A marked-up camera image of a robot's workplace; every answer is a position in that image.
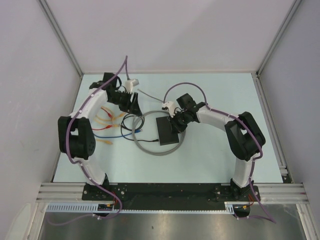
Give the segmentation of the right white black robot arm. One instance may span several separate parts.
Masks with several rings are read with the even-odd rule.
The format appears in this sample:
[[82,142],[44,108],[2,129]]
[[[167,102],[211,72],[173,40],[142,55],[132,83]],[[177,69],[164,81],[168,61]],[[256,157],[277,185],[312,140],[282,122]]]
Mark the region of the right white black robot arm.
[[266,139],[251,113],[245,111],[232,115],[213,109],[205,102],[196,103],[188,94],[162,104],[169,113],[174,133],[182,133],[189,123],[196,122],[216,127],[226,133],[231,152],[236,158],[234,175],[230,180],[230,194],[242,201],[253,189],[255,161],[263,156],[262,146]]

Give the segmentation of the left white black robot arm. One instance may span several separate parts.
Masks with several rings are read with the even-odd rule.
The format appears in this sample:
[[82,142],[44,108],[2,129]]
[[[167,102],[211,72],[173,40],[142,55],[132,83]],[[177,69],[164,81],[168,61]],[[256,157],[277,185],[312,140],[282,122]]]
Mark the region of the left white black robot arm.
[[140,117],[138,93],[134,92],[138,84],[137,79],[122,82],[116,74],[105,72],[102,80],[89,86],[88,96],[80,108],[69,116],[61,116],[57,122],[60,151],[72,164],[80,167],[86,182],[94,186],[93,194],[100,200],[110,196],[111,188],[107,174],[94,156],[96,139],[91,122],[105,103],[117,105],[120,111]]

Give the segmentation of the black network switch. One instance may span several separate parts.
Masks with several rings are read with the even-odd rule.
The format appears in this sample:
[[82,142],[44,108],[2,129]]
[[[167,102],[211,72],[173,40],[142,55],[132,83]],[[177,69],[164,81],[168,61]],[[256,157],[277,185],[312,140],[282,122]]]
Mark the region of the black network switch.
[[156,126],[160,146],[166,146],[179,143],[179,136],[172,130],[171,123],[167,116],[157,117]]

